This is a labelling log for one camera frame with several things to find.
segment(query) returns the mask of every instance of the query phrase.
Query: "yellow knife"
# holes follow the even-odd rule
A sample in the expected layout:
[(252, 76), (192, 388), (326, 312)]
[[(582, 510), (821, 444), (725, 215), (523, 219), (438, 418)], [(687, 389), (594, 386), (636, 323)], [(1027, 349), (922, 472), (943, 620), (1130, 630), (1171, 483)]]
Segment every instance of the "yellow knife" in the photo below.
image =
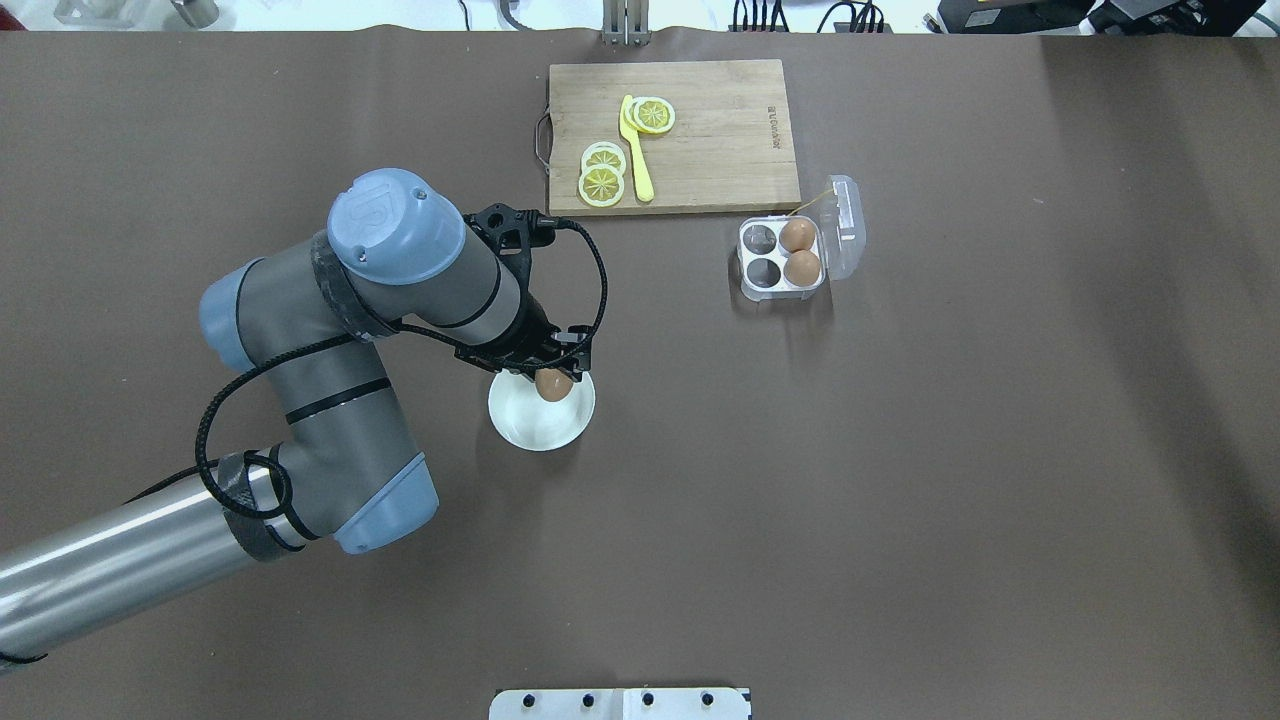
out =
[(649, 179), (649, 167), (644, 164), (644, 152), (640, 151), (640, 133), (627, 120), (630, 105), (631, 96), (627, 95), (622, 99), (622, 109), (618, 110), (618, 135), (631, 145), (631, 177), (636, 183), (636, 200), (649, 202), (653, 200), (653, 181)]

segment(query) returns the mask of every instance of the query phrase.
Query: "white floor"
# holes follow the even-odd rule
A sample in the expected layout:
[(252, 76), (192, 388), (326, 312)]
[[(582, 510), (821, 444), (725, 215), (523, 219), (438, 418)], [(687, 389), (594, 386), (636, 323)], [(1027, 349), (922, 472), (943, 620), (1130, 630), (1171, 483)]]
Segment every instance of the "white floor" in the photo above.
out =
[[(113, 0), (81, 0), (88, 5)], [(142, 10), (133, 29), (187, 29), (166, 0), (131, 0)], [(472, 29), (509, 29), (499, 19), (497, 0), (463, 0)], [(221, 17), (209, 29), (358, 29), (376, 24), (398, 24), (415, 29), (465, 29), (458, 0), (216, 0)], [(58, 0), (0, 0), (29, 29), (87, 29), (64, 26), (54, 18)], [(882, 9), (893, 32), (928, 32), (922, 22), (925, 13), (936, 14), (937, 0), (882, 0)], [(785, 0), (792, 32), (813, 32), (831, 6), (831, 0)], [(544, 28), (599, 28), (602, 0), (518, 0), (513, 14), (520, 22)], [(1280, 0), (1268, 0), (1261, 10), (1280, 19)], [(832, 20), (847, 22), (849, 10), (832, 14)], [(732, 0), (650, 0), (652, 29), (685, 26), (726, 29), (733, 17)], [(831, 32), (831, 22), (823, 32)], [(1275, 33), (1257, 20), (1240, 28), (1239, 36), (1267, 37)]]

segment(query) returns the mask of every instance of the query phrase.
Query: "lemon slice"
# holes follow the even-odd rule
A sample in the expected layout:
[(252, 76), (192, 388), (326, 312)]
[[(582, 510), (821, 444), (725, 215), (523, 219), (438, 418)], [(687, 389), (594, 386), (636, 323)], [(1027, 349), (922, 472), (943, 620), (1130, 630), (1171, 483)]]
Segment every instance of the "lemon slice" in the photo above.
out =
[(577, 178), (577, 193), (591, 208), (616, 205), (622, 191), (622, 173), (613, 165), (591, 165)]
[(625, 173), (627, 172), (627, 156), (613, 142), (595, 142), (582, 151), (582, 172), (586, 172), (591, 165), (613, 165), (616, 170)]
[(676, 109), (662, 97), (636, 97), (627, 117), (637, 131), (648, 135), (662, 135), (676, 124)]

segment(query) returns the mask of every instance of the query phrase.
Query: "blue joint cap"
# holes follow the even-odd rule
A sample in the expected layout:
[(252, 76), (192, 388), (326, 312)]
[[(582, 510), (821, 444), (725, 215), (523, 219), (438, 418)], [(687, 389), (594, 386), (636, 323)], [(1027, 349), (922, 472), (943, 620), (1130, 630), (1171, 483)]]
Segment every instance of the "blue joint cap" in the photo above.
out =
[(419, 452), (333, 537), (349, 555), (378, 550), (425, 525), (439, 506), (426, 459)]
[(435, 277), (462, 252), (457, 208), (399, 168), (367, 172), (329, 209), (329, 245), (352, 273), (383, 284)]
[(253, 369), (253, 361), (244, 352), (244, 343), (239, 340), (239, 322), (237, 307), (239, 306), (239, 288), (244, 282), (244, 275), (255, 263), (256, 258), (244, 263), (238, 270), (209, 286), (200, 299), (200, 332), (205, 334), (205, 342), (214, 348), (224, 365), (243, 373)]

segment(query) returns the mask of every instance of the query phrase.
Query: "red object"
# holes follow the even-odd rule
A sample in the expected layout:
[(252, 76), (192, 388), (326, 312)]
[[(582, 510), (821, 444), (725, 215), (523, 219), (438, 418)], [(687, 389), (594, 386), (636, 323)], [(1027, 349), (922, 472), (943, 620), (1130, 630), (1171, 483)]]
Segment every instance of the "red object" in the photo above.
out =
[(18, 18), (13, 17), (13, 13), (6, 10), (4, 5), (0, 5), (0, 29), (27, 29), (22, 27)]

